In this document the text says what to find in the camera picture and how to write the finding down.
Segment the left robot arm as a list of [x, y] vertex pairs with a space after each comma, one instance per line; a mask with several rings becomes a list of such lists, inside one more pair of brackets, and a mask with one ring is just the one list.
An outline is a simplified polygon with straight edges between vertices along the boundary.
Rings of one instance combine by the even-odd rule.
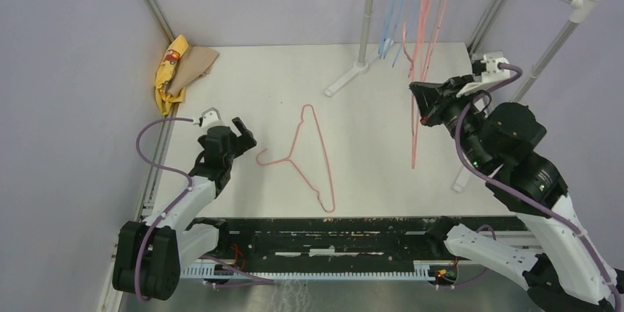
[[214, 108], [190, 123], [205, 133], [198, 139], [202, 149], [192, 169], [175, 170], [186, 180], [181, 193], [144, 220], [128, 221], [118, 234], [112, 287], [141, 302], [167, 300], [184, 269], [207, 252], [223, 258], [232, 246], [228, 234], [213, 224], [196, 222], [196, 216], [219, 197], [235, 159], [256, 147], [257, 141], [239, 117], [228, 127]]

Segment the pink wire hanger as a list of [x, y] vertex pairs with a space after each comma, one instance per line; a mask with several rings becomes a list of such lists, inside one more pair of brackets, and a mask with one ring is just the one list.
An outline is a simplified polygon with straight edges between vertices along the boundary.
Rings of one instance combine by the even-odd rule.
[[414, 96], [411, 97], [411, 168], [416, 168], [419, 111]]
[[[425, 30], [430, 15], [431, 2], [432, 0], [417, 0], [414, 22], [410, 21], [409, 25], [406, 22], [403, 23], [402, 51], [409, 62], [408, 79], [411, 82], [416, 79], [416, 62], [425, 42]], [[410, 51], [407, 49], [406, 43], [409, 32], [416, 34], [414, 47]]]
[[433, 53], [436, 50], [436, 44], [438, 43], [439, 35], [442, 29], [442, 24], [444, 21], [444, 14], [447, 9], [448, 1], [449, 0], [439, 0], [436, 6], [437, 10], [436, 10], [436, 16], [434, 20], [434, 25], [430, 34], [428, 47], [427, 47], [426, 54], [425, 54], [425, 60], [422, 66], [421, 74], [420, 74], [421, 81], [425, 81], [427, 79], [427, 76], [430, 70], [430, 64], [433, 60]]
[[[311, 115], [312, 115], [312, 118], [313, 118], [313, 123], [314, 123], [314, 129], [316, 130], [317, 138], [318, 138], [319, 144], [321, 146], [321, 153], [322, 153], [323, 162], [324, 162], [324, 168], [325, 168], [325, 172], [326, 172], [326, 178], [327, 178], [327, 185], [328, 185], [328, 189], [329, 189], [331, 207], [328, 207], [323, 202], [322, 192], [308, 179], [308, 177], [306, 176], [305, 172], [299, 167], [297, 162], [293, 159], [294, 153], [295, 153], [295, 151], [297, 149], [297, 142], [299, 140], [299, 135], [300, 135], [301, 130], [303, 128], [303, 125], [305, 123], [305, 114], [306, 114], [306, 112], [308, 110], [311, 112]], [[256, 155], [255, 162], [259, 166], [268, 167], [268, 166], [273, 166], [273, 165], [277, 165], [277, 164], [281, 164], [281, 163], [288, 163], [296, 171], [296, 173], [298, 173], [299, 177], [304, 181], [304, 183], [308, 186], [308, 188], [312, 192], [315, 193], [316, 201], [318, 202], [320, 208], [327, 214], [331, 214], [331, 213], [334, 213], [336, 211], [336, 192], [335, 192], [335, 186], [334, 186], [334, 183], [333, 183], [333, 173], [332, 173], [332, 169], [331, 169], [330, 159], [328, 157], [324, 136], [322, 134], [322, 128], [321, 128], [320, 123], [319, 123], [319, 118], [317, 116], [316, 109], [315, 109], [315, 107], [312, 104], [304, 104], [301, 107], [300, 114], [299, 114], [299, 122], [296, 125], [295, 131], [294, 131], [294, 135], [293, 135], [293, 138], [292, 138], [292, 141], [291, 141], [291, 145], [290, 145], [290, 148], [288, 150], [288, 154], [286, 156], [282, 157], [282, 158], [274, 159], [274, 160], [271, 160], [271, 161], [263, 161], [263, 160], [261, 160], [261, 157], [267, 151], [268, 151], [267, 148], [262, 149]]]

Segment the yellow patterned cloth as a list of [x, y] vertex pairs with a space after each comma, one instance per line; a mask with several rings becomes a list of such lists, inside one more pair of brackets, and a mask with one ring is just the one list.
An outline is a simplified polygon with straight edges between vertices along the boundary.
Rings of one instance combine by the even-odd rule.
[[177, 36], [167, 48], [160, 66], [155, 75], [155, 103], [162, 116], [167, 116], [174, 104], [185, 101], [186, 87], [182, 87], [180, 91], [170, 94], [166, 91], [166, 86], [170, 86], [175, 74], [177, 66], [180, 64], [181, 57], [189, 48], [188, 41], [185, 36]]

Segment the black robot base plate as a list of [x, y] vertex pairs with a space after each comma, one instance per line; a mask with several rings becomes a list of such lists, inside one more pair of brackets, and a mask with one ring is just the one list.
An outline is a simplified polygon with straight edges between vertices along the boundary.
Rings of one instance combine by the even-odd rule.
[[428, 235], [433, 218], [195, 219], [219, 229], [209, 255], [249, 273], [398, 273], [415, 261], [456, 263]]

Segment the beige cloth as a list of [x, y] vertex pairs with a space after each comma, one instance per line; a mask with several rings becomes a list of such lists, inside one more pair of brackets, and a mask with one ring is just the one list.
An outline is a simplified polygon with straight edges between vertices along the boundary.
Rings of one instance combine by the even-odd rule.
[[183, 88], [210, 73], [219, 57], [219, 52], [210, 47], [191, 46], [182, 55], [172, 80], [166, 86], [166, 93], [180, 96]]

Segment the white clothes rack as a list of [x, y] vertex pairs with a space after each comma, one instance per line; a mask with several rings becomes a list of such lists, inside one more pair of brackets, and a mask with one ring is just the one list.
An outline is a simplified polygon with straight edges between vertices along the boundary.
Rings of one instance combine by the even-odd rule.
[[[515, 92], [513, 97], [514, 101], [520, 101], [523, 99], [528, 90], [530, 90], [535, 81], [538, 80], [544, 69], [549, 65], [557, 52], [567, 42], [571, 34], [574, 33], [574, 31], [580, 24], [585, 22], [591, 11], [593, 11], [595, 6], [602, 0], [561, 1], [569, 4], [573, 8], [573, 11], [570, 14], [570, 17], [566, 21], [565, 25], [561, 28], [557, 36], [553, 39], [543, 55], [539, 58], [538, 62], [531, 69], [528, 79], [525, 80]], [[380, 59], [383, 56], [383, 54], [379, 54], [378, 56], [373, 57], [371, 60], [367, 60], [366, 58], [373, 2], [374, 0], [365, 0], [364, 3], [364, 13], [361, 25], [358, 56], [355, 59], [352, 68], [349, 71], [345, 72], [345, 74], [343, 74], [340, 78], [338, 78], [334, 83], [329, 85], [324, 90], [324, 94], [327, 97], [335, 96], [356, 77], [367, 73], [370, 65], [372, 65], [376, 60]], [[473, 55], [479, 49], [483, 42], [483, 39], [487, 36], [491, 25], [498, 17], [500, 9], [505, 2], [506, 0], [491, 0], [490, 5], [484, 11], [483, 17], [480, 20], [479, 24], [476, 26], [473, 36], [471, 37], [468, 45], [469, 54]]]

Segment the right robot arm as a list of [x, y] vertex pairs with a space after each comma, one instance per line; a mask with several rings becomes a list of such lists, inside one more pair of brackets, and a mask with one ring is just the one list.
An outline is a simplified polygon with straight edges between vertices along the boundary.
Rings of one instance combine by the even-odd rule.
[[560, 171], [535, 148], [546, 129], [529, 108], [505, 102], [476, 107], [484, 91], [462, 96], [471, 76], [409, 86], [426, 127], [446, 127], [462, 164], [538, 240], [540, 250], [508, 246], [443, 216], [427, 231], [425, 250], [472, 260], [520, 286], [544, 311], [621, 311], [623, 271], [599, 255], [575, 214]]

